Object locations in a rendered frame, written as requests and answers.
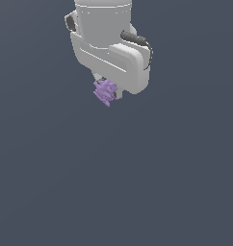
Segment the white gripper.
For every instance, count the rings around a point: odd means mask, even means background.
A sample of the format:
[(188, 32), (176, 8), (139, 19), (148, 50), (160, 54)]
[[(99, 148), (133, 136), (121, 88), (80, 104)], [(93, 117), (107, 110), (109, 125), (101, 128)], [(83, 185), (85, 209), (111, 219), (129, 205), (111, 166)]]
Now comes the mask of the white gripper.
[(96, 82), (104, 77), (119, 87), (114, 91), (117, 99), (122, 97), (123, 90), (137, 94), (148, 86), (150, 68), (150, 50), (123, 40), (108, 48), (97, 49), (86, 43), (75, 32), (70, 33), (75, 56), (79, 63), (89, 68)]

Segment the small purple object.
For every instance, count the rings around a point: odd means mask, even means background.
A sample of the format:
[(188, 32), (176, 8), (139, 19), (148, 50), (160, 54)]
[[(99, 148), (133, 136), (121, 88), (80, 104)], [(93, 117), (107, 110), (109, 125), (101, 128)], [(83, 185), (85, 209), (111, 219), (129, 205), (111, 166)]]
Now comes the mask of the small purple object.
[(110, 102), (117, 98), (117, 85), (109, 80), (96, 81), (93, 84), (95, 85), (93, 94), (109, 107)]

